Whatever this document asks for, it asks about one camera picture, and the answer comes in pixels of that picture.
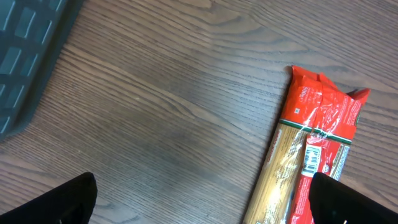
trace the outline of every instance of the green stripe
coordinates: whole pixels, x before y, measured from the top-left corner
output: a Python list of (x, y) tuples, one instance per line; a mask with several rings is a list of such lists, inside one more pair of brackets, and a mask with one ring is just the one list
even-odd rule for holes
[[(297, 128), (297, 129), (300, 129), (300, 130), (303, 130), (303, 131), (306, 131), (308, 133), (310, 133), (312, 131), (311, 127), (304, 126), (302, 124), (297, 124), (295, 122), (288, 121), (288, 120), (285, 120), (285, 119), (280, 119), (279, 123), (284, 124), (284, 125), (288, 125), (290, 127)], [(351, 145), (351, 140), (345, 139), (343, 137), (339, 137), (339, 136), (334, 135), (332, 133), (327, 133), (326, 131), (324, 131), (322, 129), (319, 129), (319, 128), (315, 128), (314, 129), (314, 133), (321, 134), (322, 136), (326, 137), (327, 139), (331, 139), (331, 140), (338, 141), (338, 142), (343, 143), (343, 144)]]

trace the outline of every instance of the wooden table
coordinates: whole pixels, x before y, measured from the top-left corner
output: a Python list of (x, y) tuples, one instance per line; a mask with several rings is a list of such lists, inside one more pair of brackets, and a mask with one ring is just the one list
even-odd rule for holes
[(0, 143), (0, 212), (91, 171), (92, 223), (239, 223), (291, 64), (372, 89), (341, 181), (398, 212), (397, 20), (393, 0), (86, 0)]

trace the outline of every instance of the wood grain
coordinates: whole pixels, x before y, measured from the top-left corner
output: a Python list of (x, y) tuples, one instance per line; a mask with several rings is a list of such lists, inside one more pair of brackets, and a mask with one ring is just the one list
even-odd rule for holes
[(91, 171), (93, 223), (239, 223), (291, 64), (372, 88), (341, 181), (398, 212), (396, 20), (391, 0), (86, 0), (0, 143), (0, 212)]

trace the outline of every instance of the food package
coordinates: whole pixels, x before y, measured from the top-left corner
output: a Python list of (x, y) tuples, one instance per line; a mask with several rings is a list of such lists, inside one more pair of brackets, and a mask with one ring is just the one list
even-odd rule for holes
[(286, 210), (298, 182), (307, 135), (349, 146), (359, 112), (370, 93), (365, 89), (347, 95), (322, 73), (292, 68), (289, 94), (244, 224), (287, 223)]

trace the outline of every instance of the dark plastic crate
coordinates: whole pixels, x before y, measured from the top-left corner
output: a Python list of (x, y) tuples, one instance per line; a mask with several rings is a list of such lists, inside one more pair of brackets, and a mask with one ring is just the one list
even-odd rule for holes
[(31, 121), (83, 0), (0, 0), (0, 140)]

